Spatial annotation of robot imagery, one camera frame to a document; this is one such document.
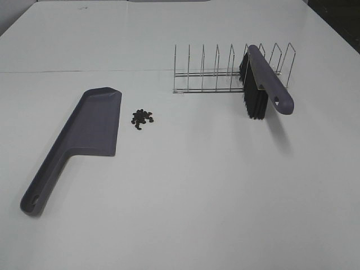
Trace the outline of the pile of coffee beans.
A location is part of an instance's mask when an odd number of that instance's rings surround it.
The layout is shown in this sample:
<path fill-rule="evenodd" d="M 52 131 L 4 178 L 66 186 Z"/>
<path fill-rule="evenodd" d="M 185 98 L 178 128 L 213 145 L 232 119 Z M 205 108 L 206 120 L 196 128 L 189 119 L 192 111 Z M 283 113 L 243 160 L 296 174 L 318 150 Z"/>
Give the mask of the pile of coffee beans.
<path fill-rule="evenodd" d="M 154 119 L 152 117 L 152 112 L 145 111 L 144 109 L 137 110 L 133 113 L 133 118 L 131 123 L 135 126 L 137 130 L 141 130 L 141 124 L 146 124 L 147 122 L 153 123 Z"/>

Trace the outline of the purple plastic dustpan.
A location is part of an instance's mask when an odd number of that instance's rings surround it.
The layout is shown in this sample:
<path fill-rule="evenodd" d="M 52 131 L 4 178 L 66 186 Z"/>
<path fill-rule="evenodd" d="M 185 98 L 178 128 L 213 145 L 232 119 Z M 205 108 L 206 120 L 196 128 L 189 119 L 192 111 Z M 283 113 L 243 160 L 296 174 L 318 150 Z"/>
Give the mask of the purple plastic dustpan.
<path fill-rule="evenodd" d="M 83 93 L 20 201 L 25 214 L 41 215 L 71 157 L 115 156 L 121 101 L 122 93 L 110 87 Z"/>

